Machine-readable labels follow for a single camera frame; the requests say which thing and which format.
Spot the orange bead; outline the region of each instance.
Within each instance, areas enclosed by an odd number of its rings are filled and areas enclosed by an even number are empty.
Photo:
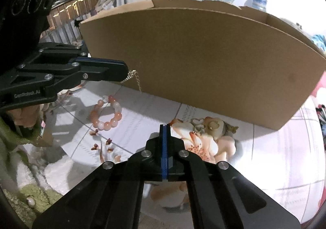
[[[103,105],[104,105],[104,101],[103,101],[102,99],[100,99],[100,100],[97,102],[97,105],[98,105],[99,107],[103,107]]]
[[[110,122],[105,122],[104,123],[104,130],[110,130],[111,129],[111,123]]]
[[[100,121],[99,121],[98,119],[93,120],[93,121],[92,121],[92,123],[93,123],[93,127],[94,127],[94,128],[97,128],[99,122],[100,122]]]
[[[110,123],[113,128],[118,126],[118,120],[116,120],[115,118],[112,118]]]
[[[121,114],[121,112],[115,112],[115,119],[116,119],[117,121],[120,121],[120,120],[122,119],[122,114]]]

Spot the metal screw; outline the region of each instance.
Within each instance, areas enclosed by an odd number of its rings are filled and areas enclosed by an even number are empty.
[[[113,166],[114,166],[114,163],[111,162],[111,161],[106,161],[106,162],[104,162],[103,165],[102,165],[102,167],[103,167],[104,169],[111,169],[111,168],[113,168]]]
[[[46,80],[49,80],[51,78],[53,78],[52,74],[47,74],[47,75],[44,76],[44,79],[46,79]]]
[[[141,152],[141,155],[142,155],[143,157],[150,157],[150,156],[152,155],[152,152],[149,151],[149,150],[143,150],[143,151]]]
[[[225,162],[225,161],[221,161],[219,164],[218,164],[218,167],[220,168],[220,169],[228,169],[229,168],[229,164],[227,163],[227,162]]]
[[[189,156],[189,152],[187,150],[180,150],[178,154],[179,154],[180,157]]]

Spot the cardboard box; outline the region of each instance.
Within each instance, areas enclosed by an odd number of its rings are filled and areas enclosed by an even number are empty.
[[[146,0],[80,28],[92,57],[125,61],[144,92],[274,130],[326,67],[319,49],[287,23],[218,1]],[[138,89],[135,79],[125,85]]]

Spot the jewelry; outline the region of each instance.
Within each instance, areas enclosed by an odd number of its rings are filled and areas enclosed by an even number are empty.
[[[27,204],[30,206],[30,207],[35,207],[36,203],[35,203],[35,200],[34,200],[34,197],[33,196],[27,196],[26,198],[27,200]]]
[[[109,102],[110,106],[115,109],[115,116],[109,122],[100,122],[98,119],[98,111],[101,107],[103,107],[104,103],[107,102]],[[103,99],[98,100],[97,104],[94,106],[93,110],[90,113],[90,119],[93,123],[93,127],[98,128],[98,130],[110,130],[111,127],[117,127],[118,121],[122,119],[121,111],[122,108],[119,102],[117,102],[112,95],[103,96]]]
[[[112,147],[112,146],[109,147],[106,150],[106,146],[110,145],[111,143],[112,143],[112,140],[109,138],[109,139],[107,139],[104,148],[102,147],[102,142],[101,142],[100,146],[98,144],[94,144],[94,146],[91,148],[92,151],[93,150],[99,150],[100,162],[101,163],[104,163],[105,161],[108,161],[108,154],[111,154],[113,152],[114,147]],[[121,162],[121,155],[117,155],[117,154],[113,155],[113,160],[115,162]]]
[[[136,78],[137,85],[138,85],[138,89],[139,89],[139,91],[141,92],[141,83],[140,83],[140,80],[139,80],[139,76],[138,76],[138,72],[137,72],[137,70],[129,70],[129,71],[128,71],[127,78],[126,78],[125,80],[121,81],[120,83],[123,84],[123,83],[125,83],[126,81],[132,79],[133,77]]]

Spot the white floral tablecloth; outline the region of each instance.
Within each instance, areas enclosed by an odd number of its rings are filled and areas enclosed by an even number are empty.
[[[114,95],[122,106],[123,118],[116,128],[89,133],[92,124],[88,114],[103,95]],[[109,121],[113,110],[105,105],[101,121]],[[80,165],[97,167],[99,151],[91,150],[94,143],[104,147],[112,139],[112,153],[105,160],[127,160],[144,148],[146,141],[157,135],[159,125],[179,118],[219,117],[238,126],[234,139],[236,153],[229,160],[240,173],[257,185],[300,222],[311,219],[317,212],[325,179],[325,153],[322,133],[315,106],[309,97],[292,119],[279,131],[242,122],[206,110],[177,103],[109,82],[88,82],[79,91],[68,95],[48,115],[47,127],[53,132],[55,145]],[[141,210],[149,216],[180,228],[191,228],[191,213],[187,209],[168,212],[148,196]]]

